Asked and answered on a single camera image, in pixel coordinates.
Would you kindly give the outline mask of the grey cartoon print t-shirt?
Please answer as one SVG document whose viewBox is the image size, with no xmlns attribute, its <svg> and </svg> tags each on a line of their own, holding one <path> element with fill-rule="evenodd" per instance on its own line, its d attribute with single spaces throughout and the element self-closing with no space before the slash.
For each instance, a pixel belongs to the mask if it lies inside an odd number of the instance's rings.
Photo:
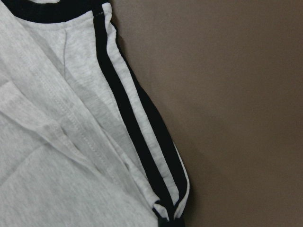
<svg viewBox="0 0 303 227">
<path fill-rule="evenodd" d="M 107 0 L 0 3 L 0 224 L 182 227 L 189 179 Z"/>
</svg>

